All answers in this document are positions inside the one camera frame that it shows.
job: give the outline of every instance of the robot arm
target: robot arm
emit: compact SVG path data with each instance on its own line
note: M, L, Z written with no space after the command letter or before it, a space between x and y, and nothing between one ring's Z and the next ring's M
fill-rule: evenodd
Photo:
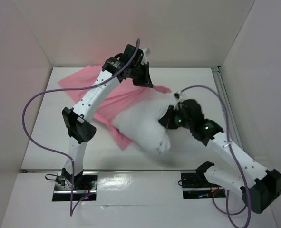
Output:
M71 183L73 170L70 159L66 161L62 169L62 176L74 188L79 185L82 178L83 158L87 143L96 133L96 128L90 122L101 103L126 78L133 79L135 86L153 87L149 74L149 63L147 61L148 49L138 49L130 66L118 76L113 77L116 72L127 64L135 50L136 47L127 45L123 54L109 58L103 65L94 83L97 87L89 90L71 109L65 107L62 111L64 122L68 129L68 135L70 136L68 154L73 158L75 164L74 183Z
M262 213L281 194L281 174L277 170L269 171L246 154L233 141L227 141L226 133L214 121L205 119L201 106L195 100L178 101L176 106L170 106L159 123L168 129L183 127L190 130L192 136L206 147L218 153L231 167L239 172L230 152L231 145L234 155L242 167L250 197L252 211ZM235 176L217 167L212 162L205 162L196 169L202 181L217 184L233 191L242 197L247 205L244 182L241 176Z

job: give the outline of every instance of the wall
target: wall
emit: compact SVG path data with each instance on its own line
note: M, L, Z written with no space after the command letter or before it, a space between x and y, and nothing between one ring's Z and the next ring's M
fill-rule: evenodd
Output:
M254 0L17 0L52 65L102 64L141 38L152 66L220 65Z
M21 126L27 100L44 90L51 65L13 0L0 1L0 226L28 139ZM31 130L40 100L27 113Z
M256 0L221 74L244 148L281 172L281 0Z

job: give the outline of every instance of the pink cloth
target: pink cloth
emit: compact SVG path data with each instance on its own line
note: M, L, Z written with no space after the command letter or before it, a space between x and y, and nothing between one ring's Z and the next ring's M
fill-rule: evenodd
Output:
M101 66L87 66L60 80L58 84L62 88L91 86L99 76L100 71ZM123 80L120 85L107 96L94 115L94 119L104 123L108 127L115 142L122 150L124 150L132 140L120 133L117 128L113 127L112 121L121 111L149 97L149 90L151 90L151 88L134 86L130 78ZM164 94L171 92L169 88L163 86L154 86L154 90ZM66 92L77 103L87 93L87 90Z

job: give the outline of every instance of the purple cable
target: purple cable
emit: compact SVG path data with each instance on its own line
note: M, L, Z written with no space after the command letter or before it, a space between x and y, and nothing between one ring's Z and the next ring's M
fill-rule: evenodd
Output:
M183 90L181 90L181 92L184 92L186 91L187 89L191 89L191 88L204 88L204 89L207 89L209 90L210 92L212 92L214 95L216 95L218 97L218 99L220 100L222 106L223 106L223 109L225 111L225 121L226 121L226 135L227 135L227 141L229 142L230 141L230 134L229 134L229 114L228 114L228 110L226 109L226 106L225 106L225 103L224 101L221 99L221 97L214 91L212 90L211 88L207 87L207 86L204 86L204 85L193 85L193 86L189 86ZM245 177L245 174L242 170L242 167L239 163L239 161L237 160L234 152L233 152L233 149L232 149L232 146L229 144L229 149L230 149L230 153L241 173L241 177L243 179L243 182L244 182L244 186L245 186L245 190L246 190L246 196L247 196L247 204L248 204L248 215L247 215L247 221L245 223L245 225L243 227L238 227L237 225L234 224L234 222L232 221L231 219L231 215L236 215L236 213L234 214L230 214L229 212L229 191L227 192L227 196L226 196L226 212L222 211L219 209L219 207L215 204L215 201L214 201L214 197L212 198L213 199L213 203L214 205L216 206L216 208L226 214L228 216L228 219L229 221L231 222L231 224L235 227L235 228L247 228L249 226L249 223L250 223L250 219L251 219L251 199L250 199L250 192L249 192L249 189L248 189L248 184L247 184L247 181L246 181L246 177Z
M35 99L37 98L38 96L41 96L43 94L48 94L48 93L53 93L53 92L59 92L59 91L72 91L72 90L88 90L88 89L93 89L93 88L96 88L96 87L99 87L107 82L109 82L110 80L112 80L114 77L118 76L121 72L123 72L132 62L133 58L135 57L138 49L139 49L139 45L140 45L140 39L138 38L137 39L137 42L136 42L136 49L133 53L133 55L131 56L131 58L129 59L129 61L119 70L117 71L115 74L113 74L109 79L105 80L104 82L98 84L98 85L92 85L92 86L88 86L88 87L82 87L82 88L62 88L62 89L51 89L51 90L47 90L47 91L43 91L43 92L40 92L36 95L34 95L32 98L30 98L30 100L26 103L24 109L23 109L23 112L22 112L22 126L23 126L23 130L25 132L25 134L27 135L27 137L29 138L30 141L32 141L36 146L44 149L44 150L47 150L47 151L51 151L51 152L55 152L55 153L59 153L59 154L62 154L66 157L68 157L71 162L72 162L72 183L74 183L74 180L75 180L75 163L74 163L74 160L72 157L70 157L68 154L64 153L64 152L61 152L61 151L57 151L57 150L54 150L54 149L51 149L51 148L48 148L48 147L45 147L43 145L41 145L40 143L36 142L32 137L31 135L29 134L29 132L27 131L26 129L26 126L25 126L25 113L26 113L26 110L28 108L28 106L30 105L30 103ZM71 186L71 191L70 191L70 210L69 210L69 215L72 216L73 215L73 212L74 212L74 209L76 208L77 204L79 202L81 202L82 200L84 199L84 197L82 197L77 203L76 205L73 207L73 184Z

